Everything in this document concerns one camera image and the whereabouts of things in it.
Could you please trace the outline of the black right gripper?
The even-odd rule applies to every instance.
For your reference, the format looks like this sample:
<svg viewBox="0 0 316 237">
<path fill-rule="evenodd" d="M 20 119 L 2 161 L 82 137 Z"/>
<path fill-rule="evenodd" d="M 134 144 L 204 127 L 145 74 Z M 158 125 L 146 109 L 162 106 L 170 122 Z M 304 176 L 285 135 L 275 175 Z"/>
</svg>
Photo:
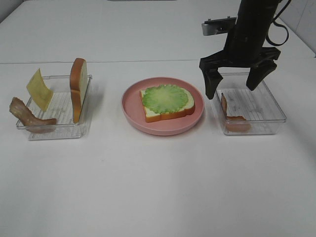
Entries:
<svg viewBox="0 0 316 237">
<path fill-rule="evenodd" d="M 205 94 L 212 100 L 217 86 L 223 79 L 218 69 L 221 67 L 251 68 L 246 86 L 253 91 L 261 81 L 273 72 L 280 50 L 263 47 L 270 23 L 237 22 L 229 30 L 224 49 L 200 59 L 205 84 Z"/>
</svg>

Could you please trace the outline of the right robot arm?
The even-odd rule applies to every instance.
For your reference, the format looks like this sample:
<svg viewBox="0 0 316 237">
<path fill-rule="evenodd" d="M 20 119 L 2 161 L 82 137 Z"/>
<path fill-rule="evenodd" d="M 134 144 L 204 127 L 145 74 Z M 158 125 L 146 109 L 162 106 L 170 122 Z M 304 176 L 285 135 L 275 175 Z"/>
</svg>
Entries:
<svg viewBox="0 0 316 237">
<path fill-rule="evenodd" d="M 223 78 L 219 68 L 249 68 L 246 85 L 250 90 L 276 69 L 280 51 L 264 47 L 263 43 L 278 4 L 277 0 L 242 0 L 237 17 L 207 20 L 202 24 L 205 36 L 227 34 L 223 50 L 201 58 L 199 63 L 209 99 L 214 97 Z"/>
</svg>

